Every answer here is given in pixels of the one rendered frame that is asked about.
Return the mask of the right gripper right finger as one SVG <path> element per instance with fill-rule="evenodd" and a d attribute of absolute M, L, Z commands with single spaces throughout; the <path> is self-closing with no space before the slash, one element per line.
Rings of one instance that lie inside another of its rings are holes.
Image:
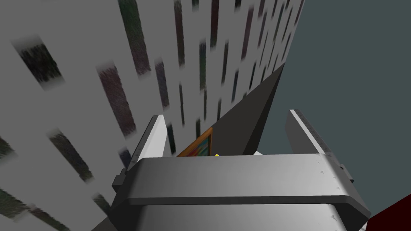
<path fill-rule="evenodd" d="M 324 154 L 341 166 L 335 154 L 298 109 L 288 111 L 285 131 L 294 154 Z"/>

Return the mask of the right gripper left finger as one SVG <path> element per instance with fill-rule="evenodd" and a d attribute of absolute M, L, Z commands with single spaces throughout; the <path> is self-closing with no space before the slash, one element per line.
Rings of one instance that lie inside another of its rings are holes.
<path fill-rule="evenodd" d="M 131 156 L 127 170 L 131 170 L 142 158 L 162 157 L 166 138 L 167 127 L 164 115 L 153 115 Z"/>

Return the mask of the wooden framed colourful picture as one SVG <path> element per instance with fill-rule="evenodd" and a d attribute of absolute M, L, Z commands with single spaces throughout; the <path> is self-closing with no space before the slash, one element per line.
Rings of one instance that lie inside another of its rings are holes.
<path fill-rule="evenodd" d="M 212 147 L 212 131 L 212 127 L 207 129 L 177 156 L 210 156 Z"/>

